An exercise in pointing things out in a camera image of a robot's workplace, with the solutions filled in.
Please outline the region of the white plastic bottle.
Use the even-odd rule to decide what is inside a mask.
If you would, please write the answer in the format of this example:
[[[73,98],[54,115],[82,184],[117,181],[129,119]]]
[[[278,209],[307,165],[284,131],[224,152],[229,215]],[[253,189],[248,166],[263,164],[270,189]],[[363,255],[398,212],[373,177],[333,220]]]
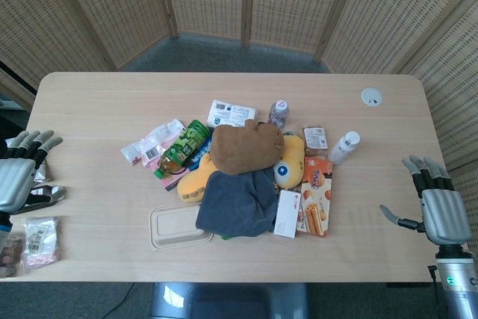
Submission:
[[[328,159],[333,164],[341,164],[359,145],[361,137],[358,132],[349,131],[329,151]]]

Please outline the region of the pink flat package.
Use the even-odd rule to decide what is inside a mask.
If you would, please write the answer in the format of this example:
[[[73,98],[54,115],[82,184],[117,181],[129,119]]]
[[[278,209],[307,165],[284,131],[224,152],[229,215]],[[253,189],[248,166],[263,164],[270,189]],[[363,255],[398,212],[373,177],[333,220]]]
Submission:
[[[179,168],[175,173],[161,179],[161,186],[166,191],[171,191],[175,189],[180,181],[181,178],[186,176],[190,170],[188,168]]]

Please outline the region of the brown capybara plush toy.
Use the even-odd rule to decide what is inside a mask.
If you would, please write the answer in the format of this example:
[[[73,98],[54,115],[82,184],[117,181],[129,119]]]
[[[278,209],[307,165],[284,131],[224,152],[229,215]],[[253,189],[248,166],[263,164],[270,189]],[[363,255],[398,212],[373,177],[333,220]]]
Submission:
[[[243,127],[216,127],[210,156],[220,172],[238,175],[272,167],[282,158],[284,149],[284,135],[277,126],[247,120]]]

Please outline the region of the woven bamboo folding screen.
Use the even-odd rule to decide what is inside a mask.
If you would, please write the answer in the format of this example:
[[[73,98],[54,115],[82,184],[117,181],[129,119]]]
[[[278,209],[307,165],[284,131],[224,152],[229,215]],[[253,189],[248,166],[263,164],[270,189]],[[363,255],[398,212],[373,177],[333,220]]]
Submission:
[[[194,33],[305,52],[338,73],[422,83],[478,250],[478,0],[0,0],[0,94],[31,110],[55,71],[116,71]]]

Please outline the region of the beige lunch box container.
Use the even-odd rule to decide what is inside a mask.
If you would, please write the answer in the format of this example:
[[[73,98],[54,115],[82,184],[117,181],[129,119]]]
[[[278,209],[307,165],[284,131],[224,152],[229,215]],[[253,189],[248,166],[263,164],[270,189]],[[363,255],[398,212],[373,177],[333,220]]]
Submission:
[[[200,245],[214,234],[196,227],[199,204],[167,205],[154,208],[149,215],[150,243],[156,250]]]

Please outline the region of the brown snack packet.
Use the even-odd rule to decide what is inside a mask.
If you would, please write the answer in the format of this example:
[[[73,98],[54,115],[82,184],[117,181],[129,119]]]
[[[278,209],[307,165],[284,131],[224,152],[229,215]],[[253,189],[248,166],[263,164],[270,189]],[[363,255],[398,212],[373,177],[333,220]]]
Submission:
[[[19,269],[25,246],[24,235],[9,234],[0,251],[0,279],[15,277]]]

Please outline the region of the small white carton box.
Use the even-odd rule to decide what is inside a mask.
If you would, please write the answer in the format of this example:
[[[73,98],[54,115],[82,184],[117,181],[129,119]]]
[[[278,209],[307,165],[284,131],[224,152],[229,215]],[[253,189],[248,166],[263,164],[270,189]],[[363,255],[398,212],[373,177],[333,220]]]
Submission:
[[[298,192],[280,190],[274,235],[295,238],[300,199],[301,195]]]

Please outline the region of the packaged bread snack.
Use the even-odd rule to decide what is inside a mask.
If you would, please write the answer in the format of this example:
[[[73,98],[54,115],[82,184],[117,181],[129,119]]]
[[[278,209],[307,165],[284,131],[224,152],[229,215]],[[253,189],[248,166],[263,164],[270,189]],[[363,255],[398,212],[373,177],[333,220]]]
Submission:
[[[327,157],[329,147],[323,127],[306,126],[302,128],[302,134],[306,157]]]

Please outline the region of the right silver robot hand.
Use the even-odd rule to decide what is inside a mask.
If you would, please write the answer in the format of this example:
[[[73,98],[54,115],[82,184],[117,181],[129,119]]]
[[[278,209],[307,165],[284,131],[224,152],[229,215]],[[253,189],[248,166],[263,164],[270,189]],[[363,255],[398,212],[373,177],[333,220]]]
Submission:
[[[385,205],[384,216],[393,224],[424,233],[437,246],[463,245],[472,237],[462,195],[454,190],[446,169],[429,157],[410,155],[402,159],[412,176],[420,200],[422,220],[399,217]]]

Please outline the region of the white tissue pack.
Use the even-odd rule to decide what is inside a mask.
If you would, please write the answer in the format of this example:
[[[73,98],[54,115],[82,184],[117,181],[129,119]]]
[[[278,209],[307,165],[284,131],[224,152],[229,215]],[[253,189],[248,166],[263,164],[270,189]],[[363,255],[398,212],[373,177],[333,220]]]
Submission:
[[[233,105],[214,99],[207,118],[207,125],[216,128],[221,125],[244,127],[247,120],[256,120],[257,111],[242,105]]]

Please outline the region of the clear water bottle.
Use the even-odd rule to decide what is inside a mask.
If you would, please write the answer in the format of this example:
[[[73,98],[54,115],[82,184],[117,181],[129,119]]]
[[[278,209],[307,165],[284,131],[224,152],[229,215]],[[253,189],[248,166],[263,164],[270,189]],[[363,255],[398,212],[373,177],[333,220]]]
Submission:
[[[289,106],[285,100],[275,101],[270,108],[268,123],[274,124],[279,129],[283,130],[286,120],[289,115]]]

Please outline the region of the dark grey cloth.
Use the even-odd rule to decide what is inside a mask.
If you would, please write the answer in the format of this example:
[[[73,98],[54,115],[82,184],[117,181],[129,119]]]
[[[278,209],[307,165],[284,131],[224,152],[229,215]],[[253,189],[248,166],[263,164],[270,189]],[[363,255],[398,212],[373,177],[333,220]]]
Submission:
[[[273,231],[278,197],[273,169],[239,175],[212,173],[196,219],[196,228],[222,237],[256,237]]]

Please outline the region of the blue snack package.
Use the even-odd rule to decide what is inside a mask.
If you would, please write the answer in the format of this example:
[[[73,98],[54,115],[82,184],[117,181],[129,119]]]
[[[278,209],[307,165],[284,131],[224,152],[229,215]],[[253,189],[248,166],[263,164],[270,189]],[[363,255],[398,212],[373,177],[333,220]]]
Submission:
[[[205,142],[187,159],[184,163],[189,171],[193,171],[199,167],[199,162],[201,161],[204,154],[210,151],[212,135],[210,134]]]

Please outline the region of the green tea plastic bottle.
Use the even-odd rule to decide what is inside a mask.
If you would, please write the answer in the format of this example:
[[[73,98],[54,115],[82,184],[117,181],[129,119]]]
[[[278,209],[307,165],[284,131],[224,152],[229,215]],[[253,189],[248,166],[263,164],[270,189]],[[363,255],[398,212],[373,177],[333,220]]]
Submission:
[[[161,155],[155,176],[165,179],[172,175],[205,142],[209,134],[206,125],[193,120]]]

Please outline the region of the pink white plastic bag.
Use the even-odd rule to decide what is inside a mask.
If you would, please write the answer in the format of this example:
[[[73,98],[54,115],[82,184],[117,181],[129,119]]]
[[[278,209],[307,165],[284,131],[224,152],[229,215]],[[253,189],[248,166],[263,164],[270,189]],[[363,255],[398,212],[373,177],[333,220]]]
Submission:
[[[147,136],[123,147],[120,151],[130,165],[141,162],[144,167],[152,168],[184,130],[182,122],[174,119],[154,128]]]

